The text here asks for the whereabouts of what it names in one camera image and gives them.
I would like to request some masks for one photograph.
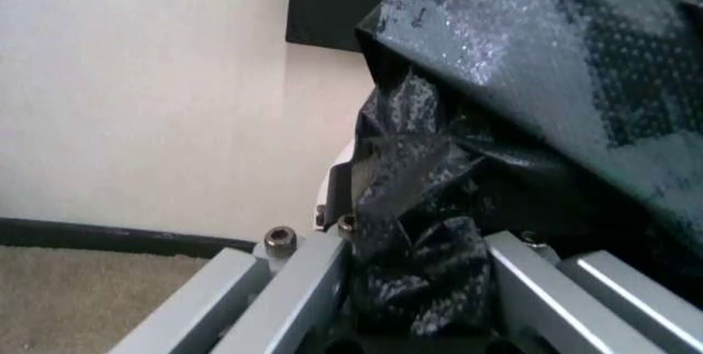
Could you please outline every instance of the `floor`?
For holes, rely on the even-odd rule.
[[[0,0],[0,217],[305,232],[373,83],[287,0]]]
[[[107,352],[206,261],[0,246],[0,354]]]

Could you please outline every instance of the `metal frame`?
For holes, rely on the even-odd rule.
[[[110,353],[208,352],[269,278],[265,261],[223,249]]]
[[[559,269],[667,352],[703,352],[703,313],[608,252]]]
[[[509,232],[486,240],[512,338],[569,353],[662,352]]]
[[[242,314],[213,354],[293,353],[313,328],[326,328],[342,300],[347,243],[313,232]]]

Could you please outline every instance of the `speckled black material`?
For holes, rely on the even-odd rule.
[[[362,323],[487,326],[479,232],[500,229],[700,282],[701,2],[383,0],[358,29],[377,85],[354,157]]]

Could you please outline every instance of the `bolt head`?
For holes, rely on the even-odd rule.
[[[263,237],[266,253],[274,258],[291,256],[297,248],[296,232],[289,226],[276,226]]]

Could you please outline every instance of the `black baseboard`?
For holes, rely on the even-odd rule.
[[[182,254],[209,259],[225,247],[251,253],[255,243],[108,226],[0,218],[0,245],[157,255]]]

